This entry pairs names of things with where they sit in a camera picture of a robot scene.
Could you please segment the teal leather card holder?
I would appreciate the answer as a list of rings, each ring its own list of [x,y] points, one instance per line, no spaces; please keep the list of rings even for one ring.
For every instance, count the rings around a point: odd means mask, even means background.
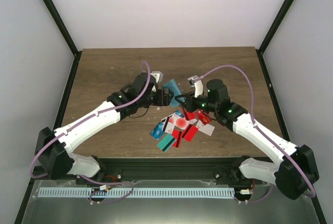
[[[165,83],[162,86],[162,88],[167,88],[169,91],[171,91],[174,94],[174,96],[170,102],[170,106],[172,108],[181,107],[181,104],[175,100],[176,96],[179,96],[182,94],[181,90],[178,86],[178,83],[175,81],[175,79],[172,79],[172,80],[168,81],[167,83]]]

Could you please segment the teal card with black stripe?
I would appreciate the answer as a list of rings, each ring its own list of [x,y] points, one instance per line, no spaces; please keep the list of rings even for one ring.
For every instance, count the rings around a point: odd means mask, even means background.
[[[171,134],[166,134],[162,140],[157,144],[157,147],[162,151],[166,152],[175,142],[175,138]]]

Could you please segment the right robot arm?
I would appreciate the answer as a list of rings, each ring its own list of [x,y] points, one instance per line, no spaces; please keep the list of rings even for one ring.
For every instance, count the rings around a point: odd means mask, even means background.
[[[315,195],[313,184],[319,180],[314,153],[306,145],[297,146],[276,135],[242,106],[232,102],[226,85],[220,79],[206,83],[207,95],[201,81],[189,81],[195,90],[175,96],[175,100],[188,112],[202,110],[213,113],[217,122],[242,136],[265,153],[270,162],[246,158],[231,171],[232,180],[242,184],[248,179],[257,179],[272,185],[291,200],[307,190]]]

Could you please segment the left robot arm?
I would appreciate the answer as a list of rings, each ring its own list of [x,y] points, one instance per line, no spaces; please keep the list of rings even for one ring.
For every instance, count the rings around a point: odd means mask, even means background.
[[[65,175],[88,177],[99,185],[106,179],[106,171],[96,156],[78,155],[74,151],[88,138],[104,128],[116,124],[137,112],[140,108],[170,105],[173,92],[159,88],[161,72],[142,72],[132,84],[112,93],[95,110],[80,119],[50,130],[42,129],[38,136],[36,157],[50,179]]]

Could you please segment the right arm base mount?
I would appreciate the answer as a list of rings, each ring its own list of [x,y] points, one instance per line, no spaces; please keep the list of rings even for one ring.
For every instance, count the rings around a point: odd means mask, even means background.
[[[217,185],[228,185],[229,187],[250,186],[253,182],[262,184],[262,180],[246,178],[238,167],[216,166],[212,171],[212,176]]]

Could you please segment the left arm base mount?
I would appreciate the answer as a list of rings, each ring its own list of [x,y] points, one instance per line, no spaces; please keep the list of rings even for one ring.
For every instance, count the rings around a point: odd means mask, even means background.
[[[84,175],[77,175],[76,176],[78,179],[85,180],[86,182],[92,183],[94,185],[99,185],[99,186],[120,186],[123,185],[122,182],[118,181],[107,181],[107,179],[112,179],[111,177],[108,177],[108,175],[105,172],[98,172],[95,176],[92,178],[84,176]]]

